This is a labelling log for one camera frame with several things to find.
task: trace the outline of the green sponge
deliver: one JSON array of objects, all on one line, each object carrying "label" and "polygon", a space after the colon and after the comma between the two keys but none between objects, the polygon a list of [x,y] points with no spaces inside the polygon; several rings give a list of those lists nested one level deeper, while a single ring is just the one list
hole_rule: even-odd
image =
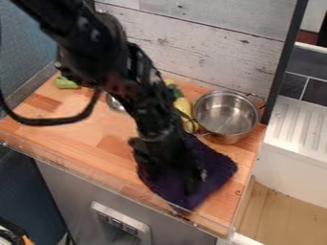
[{"label": "green sponge", "polygon": [[80,85],[78,85],[73,80],[69,80],[65,77],[57,77],[54,80],[54,86],[59,89],[78,89]]}]

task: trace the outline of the bowl rim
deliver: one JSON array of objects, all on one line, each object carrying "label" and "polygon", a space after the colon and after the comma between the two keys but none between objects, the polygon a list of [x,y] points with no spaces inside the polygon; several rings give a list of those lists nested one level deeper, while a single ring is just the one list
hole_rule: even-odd
[{"label": "bowl rim", "polygon": [[[211,96],[222,96],[222,95],[231,95],[231,96],[235,96],[238,98],[241,98],[242,100],[244,100],[245,102],[247,102],[248,104],[251,105],[251,107],[253,108],[254,114],[255,114],[255,123],[253,124],[253,126],[251,127],[250,130],[241,132],[241,133],[237,133],[237,134],[221,134],[221,133],[216,133],[213,132],[209,129],[207,129],[199,120],[198,120],[198,110],[199,110],[199,106],[200,104],[204,101],[204,99],[206,99],[207,97],[211,97]],[[259,124],[259,109],[258,107],[251,101],[249,100],[245,95],[239,93],[239,92],[234,92],[234,91],[228,91],[228,90],[223,90],[223,91],[212,91],[210,93],[206,93],[204,95],[202,95],[199,99],[197,99],[195,105],[194,105],[194,119],[196,120],[196,122],[202,126],[206,131],[212,133],[212,134],[216,134],[216,135],[220,135],[220,136],[241,136],[241,135],[245,135],[248,134],[250,132],[252,132],[254,130],[254,128]]]}]

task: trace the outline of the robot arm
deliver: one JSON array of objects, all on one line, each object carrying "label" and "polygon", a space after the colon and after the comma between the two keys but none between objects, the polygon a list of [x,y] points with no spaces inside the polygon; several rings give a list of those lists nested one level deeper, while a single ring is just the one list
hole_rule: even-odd
[{"label": "robot arm", "polygon": [[87,108],[63,119],[27,119],[12,112],[0,93],[5,111],[15,120],[34,126],[74,123],[88,117],[100,90],[114,96],[135,120],[139,138],[132,139],[139,175],[156,179],[166,167],[181,173],[185,193],[196,190],[201,164],[186,148],[180,116],[174,113],[174,95],[142,49],[128,43],[119,21],[95,16],[81,0],[11,0],[32,16],[59,46],[63,63],[95,88]]}]

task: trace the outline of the metal pot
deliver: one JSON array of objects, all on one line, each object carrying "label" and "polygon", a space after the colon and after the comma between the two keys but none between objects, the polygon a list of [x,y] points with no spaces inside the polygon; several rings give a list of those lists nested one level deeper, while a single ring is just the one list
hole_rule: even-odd
[{"label": "metal pot", "polygon": [[259,109],[241,94],[222,91],[212,92],[199,98],[195,104],[195,120],[213,135],[219,143],[232,145],[245,139],[259,124]]}]

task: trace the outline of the white wooden wall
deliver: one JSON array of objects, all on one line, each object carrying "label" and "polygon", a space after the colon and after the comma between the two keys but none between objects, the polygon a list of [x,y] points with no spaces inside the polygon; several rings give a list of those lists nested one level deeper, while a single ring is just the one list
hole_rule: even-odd
[{"label": "white wooden wall", "polygon": [[267,97],[296,0],[99,0],[164,72]]}]

